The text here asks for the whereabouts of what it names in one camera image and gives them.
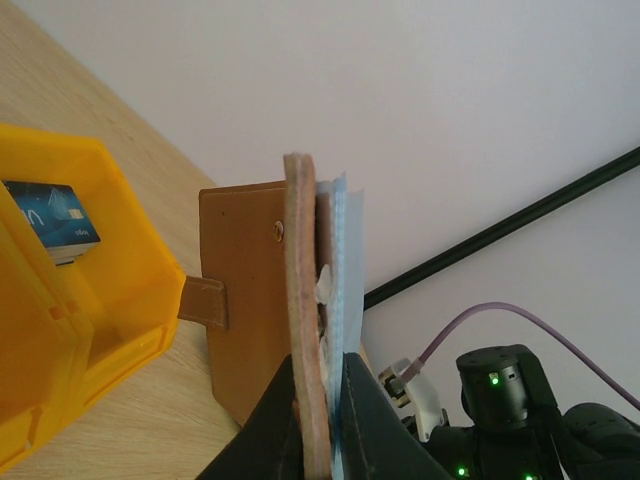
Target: wallet strap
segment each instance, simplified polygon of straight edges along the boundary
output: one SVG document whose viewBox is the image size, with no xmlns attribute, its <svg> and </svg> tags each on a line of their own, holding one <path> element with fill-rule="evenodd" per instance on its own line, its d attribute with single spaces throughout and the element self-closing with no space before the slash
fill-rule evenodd
<svg viewBox="0 0 640 480">
<path fill-rule="evenodd" d="M 224 283 L 210 278 L 187 277 L 180 298 L 178 317 L 207 328 L 229 328 Z"/>
</svg>

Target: leather wallet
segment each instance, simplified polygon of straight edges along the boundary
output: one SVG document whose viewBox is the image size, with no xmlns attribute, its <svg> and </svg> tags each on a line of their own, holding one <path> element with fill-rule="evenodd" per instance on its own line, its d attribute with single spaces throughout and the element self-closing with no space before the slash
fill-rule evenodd
<svg viewBox="0 0 640 480">
<path fill-rule="evenodd" d="M 244 425 L 291 353 L 283 242 L 285 182 L 202 190 L 202 278 L 179 317 L 206 326 L 213 396 Z"/>
</svg>

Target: white connector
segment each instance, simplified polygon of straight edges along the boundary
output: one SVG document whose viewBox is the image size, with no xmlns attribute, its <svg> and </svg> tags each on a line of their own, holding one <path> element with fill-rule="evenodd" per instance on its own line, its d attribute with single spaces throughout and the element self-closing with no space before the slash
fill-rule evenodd
<svg viewBox="0 0 640 480">
<path fill-rule="evenodd" d="M 416 409 L 418 439 L 428 442 L 433 429 L 444 425 L 444 413 L 436 388 L 422 372 L 409 382 L 405 383 L 402 380 L 400 375 L 409 365 L 411 362 L 403 358 L 387 368 L 378 378 L 397 407 L 402 408 L 409 402 L 413 403 Z"/>
</svg>

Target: purple cable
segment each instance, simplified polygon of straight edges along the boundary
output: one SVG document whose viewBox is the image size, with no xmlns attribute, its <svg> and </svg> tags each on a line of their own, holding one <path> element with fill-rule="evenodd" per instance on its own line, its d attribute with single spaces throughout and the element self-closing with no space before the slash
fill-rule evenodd
<svg viewBox="0 0 640 480">
<path fill-rule="evenodd" d="M 602 370 L 599 366 L 597 366 L 593 361 L 587 357 L 578 347 L 576 347 L 573 343 L 567 340 L 562 334 L 560 334 L 557 330 L 555 330 L 550 325 L 547 325 L 540 318 L 536 317 L 533 313 L 526 311 L 524 308 L 517 307 L 516 305 L 512 305 L 510 303 L 503 302 L 488 302 L 481 303 L 474 307 L 466 309 L 456 318 L 451 320 L 449 324 L 442 329 L 442 331 L 438 334 L 436 338 L 429 344 L 427 349 L 424 351 L 422 355 L 415 359 L 415 361 L 407 368 L 401 375 L 402 380 L 406 383 L 409 382 L 413 377 L 415 377 L 420 369 L 424 366 L 426 361 L 429 359 L 433 352 L 436 351 L 436 348 L 440 346 L 440 344 L 444 341 L 445 338 L 449 336 L 453 330 L 464 322 L 467 318 L 472 315 L 475 315 L 479 312 L 484 312 L 485 310 L 508 310 L 509 312 L 517 313 L 518 315 L 526 318 L 531 323 L 534 323 L 553 338 L 558 340 L 562 345 L 567 347 L 571 353 L 573 353 L 576 357 L 582 360 L 587 367 L 589 367 L 596 375 L 598 375 L 607 385 L 613 388 L 622 398 L 624 398 L 627 402 L 635 407 L 636 410 L 640 411 L 640 402 L 633 395 L 627 392 L 622 385 L 616 382 L 613 378 L 607 375 L 604 370 Z"/>
</svg>

